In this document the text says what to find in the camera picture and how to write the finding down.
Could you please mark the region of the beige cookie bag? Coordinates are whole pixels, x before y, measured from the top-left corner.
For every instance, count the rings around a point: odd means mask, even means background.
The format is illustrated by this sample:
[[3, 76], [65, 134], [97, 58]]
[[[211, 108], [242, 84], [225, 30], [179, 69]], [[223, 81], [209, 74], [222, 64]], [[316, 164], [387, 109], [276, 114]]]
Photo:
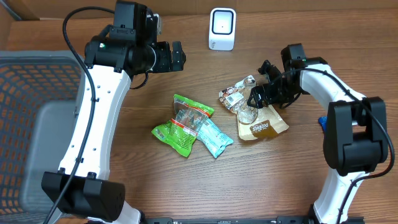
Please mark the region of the beige cookie bag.
[[243, 141], [272, 139], [289, 128], [273, 106], [261, 109], [248, 106], [251, 89], [255, 86], [254, 77], [249, 75], [219, 92], [220, 102], [237, 116], [238, 134]]

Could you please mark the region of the blue oreo packet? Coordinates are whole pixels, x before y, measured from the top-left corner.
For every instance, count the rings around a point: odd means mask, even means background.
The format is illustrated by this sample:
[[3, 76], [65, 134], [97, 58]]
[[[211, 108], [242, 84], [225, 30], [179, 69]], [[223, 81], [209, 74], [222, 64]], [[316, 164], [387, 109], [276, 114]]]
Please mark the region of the blue oreo packet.
[[327, 122], [326, 116], [322, 116], [318, 119], [318, 123], [321, 126], [323, 132], [326, 131], [326, 122]]

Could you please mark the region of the teal snack packet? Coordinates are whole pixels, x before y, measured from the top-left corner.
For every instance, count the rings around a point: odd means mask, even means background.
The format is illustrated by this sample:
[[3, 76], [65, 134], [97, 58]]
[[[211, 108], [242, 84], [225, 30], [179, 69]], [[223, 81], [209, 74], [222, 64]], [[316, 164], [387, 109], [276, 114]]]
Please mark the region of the teal snack packet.
[[198, 132], [197, 139], [206, 146], [215, 159], [224, 152], [227, 146], [233, 143], [233, 140], [222, 133], [210, 118], [203, 122]]

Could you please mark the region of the green snack bag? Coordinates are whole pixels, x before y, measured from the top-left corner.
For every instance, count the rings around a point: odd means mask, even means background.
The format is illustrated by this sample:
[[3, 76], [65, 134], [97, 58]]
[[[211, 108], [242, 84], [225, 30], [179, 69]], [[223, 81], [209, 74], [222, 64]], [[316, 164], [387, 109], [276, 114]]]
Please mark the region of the green snack bag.
[[214, 109], [174, 94], [174, 111], [174, 118], [156, 126], [151, 133], [158, 140], [175, 149], [181, 156], [188, 157], [201, 126], [214, 113]]

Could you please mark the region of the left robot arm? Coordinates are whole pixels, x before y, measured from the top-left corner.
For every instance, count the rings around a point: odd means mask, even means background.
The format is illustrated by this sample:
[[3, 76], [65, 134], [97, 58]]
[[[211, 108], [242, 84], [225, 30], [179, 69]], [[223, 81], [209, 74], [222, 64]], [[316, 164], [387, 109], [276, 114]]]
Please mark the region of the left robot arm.
[[53, 210], [96, 223], [140, 223], [144, 216], [111, 182], [110, 152], [116, 123], [134, 76], [183, 70], [179, 41], [159, 42], [161, 20], [150, 8], [118, 1], [114, 21], [94, 36], [77, 61], [84, 71], [81, 103], [68, 149], [56, 172], [45, 172], [42, 190]]

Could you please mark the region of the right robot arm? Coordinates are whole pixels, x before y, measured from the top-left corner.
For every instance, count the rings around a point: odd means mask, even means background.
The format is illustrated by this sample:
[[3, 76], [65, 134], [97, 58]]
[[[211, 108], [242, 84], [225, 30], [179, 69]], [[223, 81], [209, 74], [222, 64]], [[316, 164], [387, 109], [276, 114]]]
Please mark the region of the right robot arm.
[[323, 155], [329, 166], [322, 192], [308, 214], [296, 223], [364, 223], [348, 217], [349, 207], [364, 180], [386, 175], [395, 152], [387, 133], [386, 105], [350, 88], [321, 57], [308, 58], [302, 44], [281, 51], [284, 71], [266, 60], [258, 72], [268, 82], [251, 90], [247, 104], [261, 109], [290, 106], [302, 94], [311, 95], [327, 111]]

